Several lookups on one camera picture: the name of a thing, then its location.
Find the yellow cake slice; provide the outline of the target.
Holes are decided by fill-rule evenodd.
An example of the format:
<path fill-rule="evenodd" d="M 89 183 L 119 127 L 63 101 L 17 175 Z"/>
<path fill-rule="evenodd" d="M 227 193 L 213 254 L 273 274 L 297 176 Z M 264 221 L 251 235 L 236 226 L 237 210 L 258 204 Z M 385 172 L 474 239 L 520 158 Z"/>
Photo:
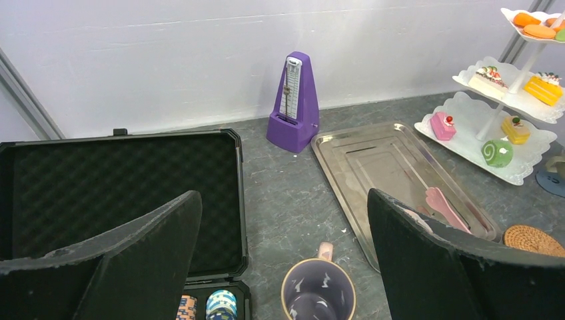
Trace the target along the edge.
<path fill-rule="evenodd" d="M 553 107 L 563 96 L 561 77 L 554 73 L 537 72 L 524 85 L 524 90 L 541 102 Z"/>

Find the pink mug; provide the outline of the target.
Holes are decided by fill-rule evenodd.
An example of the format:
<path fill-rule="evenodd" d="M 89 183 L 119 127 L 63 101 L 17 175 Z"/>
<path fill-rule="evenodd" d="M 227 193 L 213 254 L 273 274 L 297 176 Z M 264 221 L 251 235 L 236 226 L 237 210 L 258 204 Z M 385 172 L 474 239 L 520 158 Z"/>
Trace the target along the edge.
<path fill-rule="evenodd" d="M 283 319 L 352 319 L 356 292 L 350 276 L 332 261 L 334 246 L 322 242 L 316 257 L 299 261 L 281 285 Z"/>

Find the small orange macaron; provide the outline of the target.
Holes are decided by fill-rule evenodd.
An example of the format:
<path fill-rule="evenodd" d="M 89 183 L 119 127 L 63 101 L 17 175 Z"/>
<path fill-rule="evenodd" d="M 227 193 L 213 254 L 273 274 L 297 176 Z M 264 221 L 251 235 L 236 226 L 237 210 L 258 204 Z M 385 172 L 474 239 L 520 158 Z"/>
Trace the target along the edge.
<path fill-rule="evenodd" d="M 558 18 L 549 18 L 545 21 L 544 24 L 545 26 L 553 29 L 555 32 L 559 32 L 563 28 L 565 28 L 565 20 L 563 19 L 559 25 L 556 23 L 557 20 Z"/>

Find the orange fish cake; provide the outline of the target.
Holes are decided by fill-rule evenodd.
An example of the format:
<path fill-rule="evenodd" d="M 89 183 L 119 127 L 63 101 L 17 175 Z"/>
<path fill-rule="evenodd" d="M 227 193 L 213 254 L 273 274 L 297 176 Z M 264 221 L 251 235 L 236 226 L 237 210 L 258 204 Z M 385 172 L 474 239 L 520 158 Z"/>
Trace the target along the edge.
<path fill-rule="evenodd" d="M 514 16 L 512 22 L 517 27 L 525 27 L 527 25 L 539 25 L 541 20 L 531 16 L 529 13 L 519 12 Z"/>

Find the pink steel tongs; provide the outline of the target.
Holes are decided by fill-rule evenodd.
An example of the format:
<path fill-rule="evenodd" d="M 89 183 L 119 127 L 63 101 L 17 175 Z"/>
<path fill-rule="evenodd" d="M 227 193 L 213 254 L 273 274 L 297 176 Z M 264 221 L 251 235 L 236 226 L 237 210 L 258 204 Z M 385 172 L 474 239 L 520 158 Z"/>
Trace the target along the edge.
<path fill-rule="evenodd" d="M 446 196 L 448 185 L 427 161 L 419 161 L 408 148 L 389 143 L 400 167 L 395 171 L 393 195 L 407 205 L 465 233 L 471 233 L 466 217 Z"/>

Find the small grey-green mug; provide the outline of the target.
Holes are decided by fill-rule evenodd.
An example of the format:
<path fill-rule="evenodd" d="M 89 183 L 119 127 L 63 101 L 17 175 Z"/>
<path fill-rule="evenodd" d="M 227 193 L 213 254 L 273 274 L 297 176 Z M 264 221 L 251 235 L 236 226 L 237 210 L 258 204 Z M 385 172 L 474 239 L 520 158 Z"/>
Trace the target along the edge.
<path fill-rule="evenodd" d="M 561 179 L 565 178 L 564 172 L 564 155 L 555 155 L 547 160 L 545 168 L 549 173 L 556 173 Z"/>

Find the green swirl roll cake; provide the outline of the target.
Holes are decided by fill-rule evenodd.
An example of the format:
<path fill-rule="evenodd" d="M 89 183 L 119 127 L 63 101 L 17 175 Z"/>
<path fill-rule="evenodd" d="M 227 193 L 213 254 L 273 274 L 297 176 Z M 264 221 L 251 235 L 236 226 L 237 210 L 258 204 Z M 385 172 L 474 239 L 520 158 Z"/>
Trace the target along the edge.
<path fill-rule="evenodd" d="M 481 154 L 490 167 L 506 167 L 514 156 L 514 148 L 507 139 L 491 139 L 481 148 Z"/>

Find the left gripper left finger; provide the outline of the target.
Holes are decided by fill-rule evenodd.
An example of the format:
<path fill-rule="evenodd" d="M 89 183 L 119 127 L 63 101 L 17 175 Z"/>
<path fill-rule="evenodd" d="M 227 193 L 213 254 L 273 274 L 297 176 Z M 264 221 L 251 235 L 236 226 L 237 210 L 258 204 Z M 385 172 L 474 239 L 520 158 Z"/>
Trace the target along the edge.
<path fill-rule="evenodd" d="M 2 319 L 174 319 L 202 215 L 197 191 L 42 257 L 1 263 Z"/>

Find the green macaron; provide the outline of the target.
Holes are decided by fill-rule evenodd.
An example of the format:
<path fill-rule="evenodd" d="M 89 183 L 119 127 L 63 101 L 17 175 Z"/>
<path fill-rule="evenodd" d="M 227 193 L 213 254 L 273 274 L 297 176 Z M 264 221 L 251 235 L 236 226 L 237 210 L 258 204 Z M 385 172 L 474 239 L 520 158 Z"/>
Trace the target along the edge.
<path fill-rule="evenodd" d="M 558 42 L 565 42 L 565 28 L 557 29 L 554 39 Z"/>

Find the layered strawberry cake slice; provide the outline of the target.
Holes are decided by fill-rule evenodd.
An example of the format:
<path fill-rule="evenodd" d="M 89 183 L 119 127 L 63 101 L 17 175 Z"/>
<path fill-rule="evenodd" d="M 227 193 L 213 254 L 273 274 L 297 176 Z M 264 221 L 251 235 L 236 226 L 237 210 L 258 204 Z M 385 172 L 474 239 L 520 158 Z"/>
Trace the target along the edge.
<path fill-rule="evenodd" d="M 507 84 L 503 82 L 495 66 L 478 68 L 469 80 L 468 86 L 498 100 L 502 100 L 508 91 Z"/>

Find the pink cake piece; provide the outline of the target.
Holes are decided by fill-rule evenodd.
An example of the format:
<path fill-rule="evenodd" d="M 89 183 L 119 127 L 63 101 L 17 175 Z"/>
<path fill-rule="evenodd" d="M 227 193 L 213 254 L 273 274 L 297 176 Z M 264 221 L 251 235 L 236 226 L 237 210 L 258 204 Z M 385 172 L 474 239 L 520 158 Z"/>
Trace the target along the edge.
<path fill-rule="evenodd" d="M 443 111 L 436 112 L 431 117 L 430 126 L 439 141 L 449 141 L 456 134 L 453 117 Z"/>

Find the orange sandwich cookie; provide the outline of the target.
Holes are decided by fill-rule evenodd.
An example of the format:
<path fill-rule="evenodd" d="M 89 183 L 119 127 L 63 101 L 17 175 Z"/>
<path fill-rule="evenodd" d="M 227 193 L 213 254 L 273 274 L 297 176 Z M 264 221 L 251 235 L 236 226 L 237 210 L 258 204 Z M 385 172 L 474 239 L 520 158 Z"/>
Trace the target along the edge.
<path fill-rule="evenodd" d="M 556 35 L 554 29 L 547 27 L 545 25 L 534 25 L 529 24 L 524 26 L 522 30 L 523 34 L 537 38 L 537 39 L 553 39 Z"/>

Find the yellow rectangular cake bar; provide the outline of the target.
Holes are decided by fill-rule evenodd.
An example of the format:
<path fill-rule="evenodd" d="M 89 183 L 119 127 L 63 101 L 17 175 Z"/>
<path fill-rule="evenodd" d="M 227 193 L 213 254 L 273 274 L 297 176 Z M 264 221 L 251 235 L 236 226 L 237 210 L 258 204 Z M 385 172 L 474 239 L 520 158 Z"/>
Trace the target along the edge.
<path fill-rule="evenodd" d="M 523 145 L 530 138 L 530 130 L 519 116 L 505 117 L 501 129 L 508 140 L 515 145 Z"/>

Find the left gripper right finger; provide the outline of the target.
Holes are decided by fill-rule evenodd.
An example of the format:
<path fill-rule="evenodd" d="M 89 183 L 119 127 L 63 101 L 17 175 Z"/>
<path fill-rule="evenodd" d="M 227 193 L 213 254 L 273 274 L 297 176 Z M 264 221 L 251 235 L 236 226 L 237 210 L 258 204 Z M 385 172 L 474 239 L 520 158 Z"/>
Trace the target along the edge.
<path fill-rule="evenodd" d="M 368 220 L 393 319 L 563 319 L 564 259 L 427 217 L 379 189 Z"/>

